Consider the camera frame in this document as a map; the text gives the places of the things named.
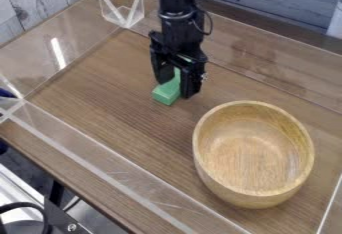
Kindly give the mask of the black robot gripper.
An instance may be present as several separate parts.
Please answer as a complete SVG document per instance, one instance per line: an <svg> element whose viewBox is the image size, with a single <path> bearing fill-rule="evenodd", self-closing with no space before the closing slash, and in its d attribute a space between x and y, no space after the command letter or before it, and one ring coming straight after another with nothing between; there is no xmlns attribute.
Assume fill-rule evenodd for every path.
<svg viewBox="0 0 342 234"><path fill-rule="evenodd" d="M209 33L205 31L205 15L205 11L159 12L162 30L148 33L151 64L159 84L175 77L174 67L181 61L191 62L181 69L181 95L186 99L201 91L206 74L207 56L202 43Z"/></svg>

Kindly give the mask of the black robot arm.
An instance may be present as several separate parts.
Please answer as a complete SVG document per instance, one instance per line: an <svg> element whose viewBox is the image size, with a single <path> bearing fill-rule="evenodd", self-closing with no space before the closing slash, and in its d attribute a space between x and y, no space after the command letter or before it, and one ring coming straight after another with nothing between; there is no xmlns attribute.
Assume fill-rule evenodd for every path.
<svg viewBox="0 0 342 234"><path fill-rule="evenodd" d="M198 0L159 0L158 17L162 30L148 33L150 57L155 79L165 84L181 71L181 96L191 98L202 88L207 55L202 50L206 19L211 17L198 5Z"/></svg>

